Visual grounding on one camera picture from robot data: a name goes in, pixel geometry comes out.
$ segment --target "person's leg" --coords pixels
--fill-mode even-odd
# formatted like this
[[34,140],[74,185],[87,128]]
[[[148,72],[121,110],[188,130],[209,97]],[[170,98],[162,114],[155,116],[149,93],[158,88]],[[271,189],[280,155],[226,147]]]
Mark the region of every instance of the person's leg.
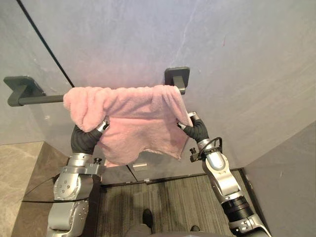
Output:
[[147,225],[139,224],[132,226],[125,234],[125,237],[148,237],[151,233],[152,231]]
[[147,237],[153,233],[153,215],[149,209],[143,212],[143,223],[132,226],[125,237]]

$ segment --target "screw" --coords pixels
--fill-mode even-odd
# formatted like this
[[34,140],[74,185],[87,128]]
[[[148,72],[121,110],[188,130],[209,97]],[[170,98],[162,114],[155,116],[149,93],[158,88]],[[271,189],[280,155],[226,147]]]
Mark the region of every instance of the screw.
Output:
[[191,152],[191,154],[195,154],[197,151],[196,151],[196,148],[195,147],[192,147],[191,149],[190,149],[190,152]]

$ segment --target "towel bar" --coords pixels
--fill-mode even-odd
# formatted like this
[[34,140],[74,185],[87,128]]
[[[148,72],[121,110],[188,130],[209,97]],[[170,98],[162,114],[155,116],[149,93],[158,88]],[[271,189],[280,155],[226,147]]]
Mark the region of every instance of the towel bar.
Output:
[[[188,86],[189,74],[190,69],[188,67],[168,68],[164,72],[165,84],[178,87],[183,95],[185,94],[185,88]],[[46,96],[45,92],[31,77],[5,77],[3,81],[13,91],[7,101],[9,106],[63,102],[64,95]]]

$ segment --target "gray wall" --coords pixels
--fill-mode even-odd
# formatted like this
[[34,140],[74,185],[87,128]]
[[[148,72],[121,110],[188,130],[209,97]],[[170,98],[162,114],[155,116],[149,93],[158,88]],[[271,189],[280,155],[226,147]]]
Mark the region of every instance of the gray wall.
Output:
[[[75,86],[153,86],[167,67],[190,66],[187,109],[224,138],[231,167],[316,118],[314,0],[22,2]],[[15,1],[1,1],[0,30],[1,78],[29,75],[48,95],[70,89]],[[10,108],[10,89],[0,91],[0,144],[44,140],[69,155],[73,124],[61,103]],[[135,175],[201,173],[189,162],[192,145],[182,162],[141,154],[150,170]]]
[[274,236],[316,233],[316,122],[246,166]]

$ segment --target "black rubber grip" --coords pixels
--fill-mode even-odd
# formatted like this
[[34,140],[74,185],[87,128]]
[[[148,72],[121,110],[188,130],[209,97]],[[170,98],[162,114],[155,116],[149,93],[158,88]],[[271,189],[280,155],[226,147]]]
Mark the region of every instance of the black rubber grip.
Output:
[[208,139],[207,129],[201,119],[194,121],[194,126],[186,126],[183,130],[189,137],[193,138],[196,142]]
[[71,135],[71,149],[73,153],[93,154],[94,147],[102,136],[97,129],[91,132],[84,132],[76,125]]

